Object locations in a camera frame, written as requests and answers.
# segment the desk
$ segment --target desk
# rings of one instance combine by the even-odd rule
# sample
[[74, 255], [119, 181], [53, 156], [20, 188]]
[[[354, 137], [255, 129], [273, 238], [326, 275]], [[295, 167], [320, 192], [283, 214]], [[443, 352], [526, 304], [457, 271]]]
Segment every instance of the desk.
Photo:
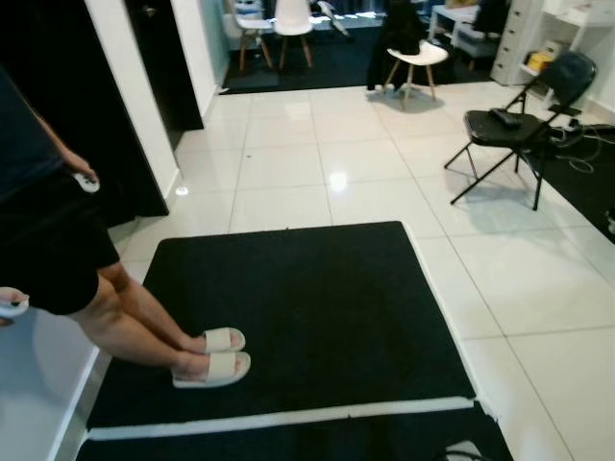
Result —
[[478, 5], [463, 8], [446, 8], [444, 5], [436, 5], [431, 9], [429, 40], [432, 40], [435, 37], [435, 30], [438, 27], [438, 15], [440, 15], [448, 17], [455, 22], [455, 26], [453, 27], [453, 36], [451, 37], [451, 44], [456, 46], [458, 25], [462, 22], [473, 23], [477, 17], [478, 11]]

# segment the white tape line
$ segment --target white tape line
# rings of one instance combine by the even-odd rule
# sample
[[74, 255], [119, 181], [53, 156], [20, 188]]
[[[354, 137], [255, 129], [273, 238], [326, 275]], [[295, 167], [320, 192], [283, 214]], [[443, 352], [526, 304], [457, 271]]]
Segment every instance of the white tape line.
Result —
[[266, 415], [224, 418], [219, 420], [191, 421], [168, 425], [129, 425], [122, 427], [94, 428], [88, 434], [93, 441], [145, 439], [153, 437], [175, 437], [180, 435], [209, 434], [232, 430], [256, 429], [277, 425], [316, 423], [346, 418], [367, 416], [429, 413], [433, 411], [472, 408], [473, 400], [463, 397], [444, 399], [386, 401], [360, 405], [335, 406], [314, 410], [287, 411]]

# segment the black jacket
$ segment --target black jacket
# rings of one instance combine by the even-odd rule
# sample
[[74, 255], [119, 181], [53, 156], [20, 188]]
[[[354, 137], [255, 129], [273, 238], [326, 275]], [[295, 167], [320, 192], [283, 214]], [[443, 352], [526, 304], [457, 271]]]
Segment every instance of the black jacket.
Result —
[[[367, 70], [367, 89], [374, 89], [376, 85], [382, 85], [388, 77], [394, 60], [386, 52], [387, 48], [398, 50], [405, 55], [418, 55], [419, 43], [425, 38], [427, 38], [425, 26], [409, 0], [392, 1], [372, 50], [372, 58]], [[406, 81], [402, 70], [401, 67], [393, 78], [393, 84], [397, 88]]]

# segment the black curtain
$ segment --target black curtain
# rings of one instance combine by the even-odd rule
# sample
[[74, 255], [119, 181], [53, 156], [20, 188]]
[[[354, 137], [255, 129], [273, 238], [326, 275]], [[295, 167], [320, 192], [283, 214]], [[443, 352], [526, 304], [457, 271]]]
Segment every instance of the black curtain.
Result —
[[[335, 7], [337, 14], [352, 14], [354, 12], [385, 12], [390, 0], [327, 0]], [[276, 14], [276, 0], [262, 0], [265, 17]]]

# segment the black shirt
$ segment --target black shirt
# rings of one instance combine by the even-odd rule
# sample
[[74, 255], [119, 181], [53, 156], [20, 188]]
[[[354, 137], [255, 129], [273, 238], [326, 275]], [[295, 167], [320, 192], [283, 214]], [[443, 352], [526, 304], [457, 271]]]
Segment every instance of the black shirt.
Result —
[[61, 166], [55, 144], [0, 65], [0, 203]]

